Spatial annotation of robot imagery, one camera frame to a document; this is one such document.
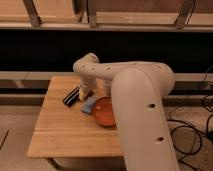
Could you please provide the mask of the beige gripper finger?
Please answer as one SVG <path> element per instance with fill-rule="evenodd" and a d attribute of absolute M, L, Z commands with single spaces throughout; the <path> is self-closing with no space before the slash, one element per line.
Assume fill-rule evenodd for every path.
<path fill-rule="evenodd" d="M 89 98 L 89 97 L 92 97 L 92 96 L 94 96 L 94 94 L 95 94 L 95 93 L 94 93 L 94 90 L 91 90 L 91 91 L 89 92 L 89 94 L 88 94 L 87 97 L 88 97 L 88 98 Z"/>
<path fill-rule="evenodd" d="M 84 101 L 87 97 L 87 92 L 83 91 L 83 90 L 79 90 L 79 100 L 80 101 Z"/>

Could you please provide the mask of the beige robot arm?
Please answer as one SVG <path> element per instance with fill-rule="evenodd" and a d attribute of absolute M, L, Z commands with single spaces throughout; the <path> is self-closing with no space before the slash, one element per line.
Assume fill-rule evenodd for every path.
<path fill-rule="evenodd" d="M 101 63 L 89 53 L 73 70 L 84 91 L 98 78 L 111 82 L 112 107 L 127 171 L 180 171 L 162 99 L 174 87 L 174 73 L 159 62 Z"/>

